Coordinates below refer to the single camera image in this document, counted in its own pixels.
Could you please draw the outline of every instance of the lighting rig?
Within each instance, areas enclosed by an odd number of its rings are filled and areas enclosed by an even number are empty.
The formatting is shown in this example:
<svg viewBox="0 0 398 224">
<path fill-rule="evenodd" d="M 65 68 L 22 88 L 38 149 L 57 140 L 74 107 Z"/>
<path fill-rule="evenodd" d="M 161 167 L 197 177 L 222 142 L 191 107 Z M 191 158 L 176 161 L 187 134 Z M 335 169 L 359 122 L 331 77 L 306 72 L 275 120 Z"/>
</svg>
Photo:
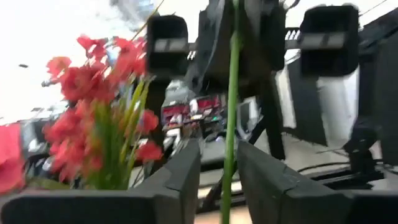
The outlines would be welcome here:
<svg viewBox="0 0 398 224">
<path fill-rule="evenodd" d="M 303 78 L 342 77 L 353 73 L 358 64 L 361 68 L 375 56 L 373 47 L 385 38 L 358 35 L 359 13 L 354 6 L 318 6 L 305 12 L 300 27 L 286 27 L 287 10 L 277 0 L 245 0 L 240 2 L 238 24 L 243 44 L 239 58 L 239 97 L 259 98 L 262 119 L 251 133 L 248 142 L 254 144 L 263 130 L 267 130 L 271 155 L 285 159 L 282 142 L 277 90 L 274 86 L 275 71 L 285 66 L 284 55 L 288 49 L 300 49 Z M 188 29 L 178 16 L 151 17 L 148 22 L 147 69 L 159 77 L 185 79 L 191 90 L 202 95 L 228 91 L 230 38 L 234 22 L 231 1 L 210 1 L 199 15 L 199 32 L 194 44 L 188 43 Z M 394 29 L 385 29 L 390 35 Z M 189 52 L 195 58 L 188 63 Z M 371 116 L 366 112 L 368 100 L 361 93 L 372 94 L 374 73 L 363 78 L 360 74 L 359 115 L 353 127 L 351 140 L 344 146 L 348 153 L 349 168 L 309 175 L 332 189 L 363 189 L 372 180 L 384 177 L 377 170 L 376 161 L 369 148 L 377 141 Z M 237 171 L 234 162 L 233 173 Z M 219 209 L 222 178 L 213 186 L 200 203 L 198 212 Z M 238 192 L 235 205 L 244 203 Z"/>
</svg>

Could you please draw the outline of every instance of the red flower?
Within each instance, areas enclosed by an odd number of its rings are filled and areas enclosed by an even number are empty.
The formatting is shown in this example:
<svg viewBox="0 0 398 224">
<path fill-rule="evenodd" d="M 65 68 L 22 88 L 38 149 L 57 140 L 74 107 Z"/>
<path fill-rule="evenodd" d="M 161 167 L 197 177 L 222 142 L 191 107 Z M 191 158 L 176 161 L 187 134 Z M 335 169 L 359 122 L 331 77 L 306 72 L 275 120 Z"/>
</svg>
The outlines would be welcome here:
<svg viewBox="0 0 398 224">
<path fill-rule="evenodd" d="M 77 42 L 86 50 L 87 58 L 95 57 L 96 60 L 101 60 L 106 55 L 104 48 L 106 39 L 94 40 L 86 35 L 81 35 L 79 38 L 77 38 Z"/>
<path fill-rule="evenodd" d="M 97 73 L 91 79 L 91 89 L 88 96 L 109 103 L 115 97 L 116 86 L 112 86 L 102 73 Z"/>
<path fill-rule="evenodd" d="M 84 135 L 79 139 L 66 139 L 61 144 L 52 145 L 50 148 L 50 153 L 54 155 L 52 170 L 60 171 L 60 181 L 75 178 L 84 160 L 85 145 Z"/>
<path fill-rule="evenodd" d="M 76 115 L 84 118 L 87 115 L 93 115 L 92 114 L 92 110 L 91 110 L 91 106 L 90 106 L 90 102 L 87 100 L 79 100 L 79 102 L 76 104 L 75 106 L 76 108 Z"/>
<path fill-rule="evenodd" d="M 148 141 L 136 152 L 136 159 L 142 161 L 159 160 L 162 158 L 162 149 L 154 141 Z"/>
<path fill-rule="evenodd" d="M 62 114 L 53 126 L 46 125 L 43 129 L 49 142 L 60 142 L 74 134 L 81 134 L 81 116 L 69 109 Z"/>
<path fill-rule="evenodd" d="M 114 98 L 115 89 L 104 79 L 106 66 L 100 62 L 69 68 L 60 77 L 62 93 L 70 101 L 97 98 L 107 102 Z"/>
<path fill-rule="evenodd" d="M 112 73 L 107 77 L 112 85 L 125 82 L 135 72 L 141 75 L 145 72 L 145 42 L 130 42 L 126 39 L 115 38 L 115 44 L 120 47 L 119 57 L 115 63 Z"/>
<path fill-rule="evenodd" d="M 90 90 L 90 77 L 81 68 L 70 67 L 60 77 L 61 92 L 67 100 L 78 101 Z"/>
<path fill-rule="evenodd" d="M 48 73 L 52 75 L 53 79 L 57 79 L 62 70 L 68 68 L 71 62 L 68 57 L 54 57 L 47 62 Z"/>
<path fill-rule="evenodd" d="M 91 156 L 89 165 L 90 165 L 90 169 L 93 171 L 100 170 L 103 166 L 102 156 Z"/>
<path fill-rule="evenodd" d="M 149 134 L 159 124 L 159 119 L 151 110 L 144 110 L 137 125 L 137 129 L 143 134 Z"/>
</svg>

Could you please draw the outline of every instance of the floor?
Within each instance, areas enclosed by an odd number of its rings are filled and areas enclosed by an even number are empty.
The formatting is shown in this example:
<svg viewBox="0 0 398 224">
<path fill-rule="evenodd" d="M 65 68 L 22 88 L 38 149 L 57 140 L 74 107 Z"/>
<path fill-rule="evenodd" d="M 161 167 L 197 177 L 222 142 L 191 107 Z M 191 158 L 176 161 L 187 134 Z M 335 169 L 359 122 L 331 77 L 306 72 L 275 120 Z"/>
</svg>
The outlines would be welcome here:
<svg viewBox="0 0 398 224">
<path fill-rule="evenodd" d="M 307 142 L 299 141 L 292 136 L 284 136 L 285 151 L 287 153 L 286 164 L 293 169 L 300 169 L 306 166 L 312 166 L 322 164 L 326 162 L 344 162 L 348 159 L 343 155 L 343 151 L 333 151 L 327 147 L 309 144 Z M 267 135 L 265 133 L 255 143 L 259 149 L 268 152 Z M 372 148 L 374 158 L 380 158 L 381 153 L 379 146 L 375 144 Z M 324 167 L 325 169 L 336 169 L 334 167 Z M 214 170 L 211 172 L 202 173 L 200 176 L 201 185 L 217 182 L 222 175 L 222 170 Z M 386 179 L 372 182 L 374 184 L 374 190 L 398 190 L 398 177 L 394 174 L 386 174 Z M 240 190 L 241 186 L 239 183 L 231 186 L 232 190 Z M 205 197 L 210 188 L 200 189 L 198 196 Z M 206 213 L 198 215 L 195 219 L 195 224 L 215 224 L 219 223 L 220 213 Z M 246 207 L 234 208 L 231 211 L 231 224 L 250 224 L 251 219 Z"/>
</svg>

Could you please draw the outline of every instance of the white panel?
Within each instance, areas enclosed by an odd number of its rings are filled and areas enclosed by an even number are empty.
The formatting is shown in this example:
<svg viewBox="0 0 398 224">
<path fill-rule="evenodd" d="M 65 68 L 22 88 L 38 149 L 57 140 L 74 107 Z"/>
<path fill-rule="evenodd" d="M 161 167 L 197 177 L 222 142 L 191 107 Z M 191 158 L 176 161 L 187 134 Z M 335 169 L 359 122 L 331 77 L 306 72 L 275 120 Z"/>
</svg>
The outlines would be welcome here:
<svg viewBox="0 0 398 224">
<path fill-rule="evenodd" d="M 344 78 L 318 80 L 323 126 L 330 147 L 341 147 L 351 134 L 357 116 L 359 69 Z"/>
<path fill-rule="evenodd" d="M 276 85 L 280 99 L 280 108 L 282 110 L 284 127 L 296 128 L 296 119 L 290 89 L 289 71 L 287 66 L 276 75 Z"/>
</svg>

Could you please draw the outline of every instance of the metal stand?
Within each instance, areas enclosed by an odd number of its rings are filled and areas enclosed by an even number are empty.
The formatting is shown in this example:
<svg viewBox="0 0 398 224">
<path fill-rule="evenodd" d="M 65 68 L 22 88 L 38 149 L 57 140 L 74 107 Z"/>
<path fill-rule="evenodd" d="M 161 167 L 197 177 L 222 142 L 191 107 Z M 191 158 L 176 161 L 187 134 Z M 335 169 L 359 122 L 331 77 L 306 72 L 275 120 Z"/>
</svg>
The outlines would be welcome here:
<svg viewBox="0 0 398 224">
<path fill-rule="evenodd" d="M 377 44 L 359 51 L 359 100 L 358 117 L 350 140 L 343 146 L 348 155 L 349 168 L 318 172 L 308 177 L 318 180 L 332 189 L 368 189 L 369 181 L 384 178 L 376 169 L 376 161 L 370 148 L 377 141 L 373 123 L 374 80 L 376 77 Z"/>
<path fill-rule="evenodd" d="M 166 95 L 166 88 L 169 85 L 170 80 L 154 80 L 149 85 L 149 91 L 146 101 L 146 108 L 152 110 L 154 114 L 158 117 L 162 117 L 162 104 Z M 150 139 L 156 142 L 156 144 L 162 147 L 164 152 L 164 138 L 165 134 L 162 130 L 162 123 L 159 122 L 157 127 L 150 132 Z M 163 157 L 161 160 L 151 162 L 149 167 L 146 167 L 144 175 L 145 178 L 152 175 L 158 169 L 160 169 L 167 161 L 167 158 Z"/>
<path fill-rule="evenodd" d="M 256 143 L 262 132 L 266 129 L 268 135 L 269 142 L 269 150 L 272 156 L 277 159 L 284 160 L 285 150 L 282 141 L 282 121 L 279 116 L 279 102 L 275 96 L 274 86 L 271 82 L 265 81 L 265 85 L 262 86 L 262 94 L 260 96 L 259 102 L 261 106 L 261 114 L 263 115 L 260 122 L 257 123 L 256 127 L 253 129 L 251 137 L 249 139 L 250 144 Z M 238 163 L 234 161 L 233 164 L 233 174 L 238 169 Z M 201 201 L 200 207 L 198 208 L 198 212 L 209 212 L 214 210 L 219 206 L 218 200 L 221 197 L 221 190 L 223 186 L 223 176 L 214 185 L 209 194 L 206 196 L 204 200 Z M 242 205 L 244 202 L 244 197 L 242 192 L 238 192 L 236 194 L 232 194 L 232 206 Z"/>
</svg>

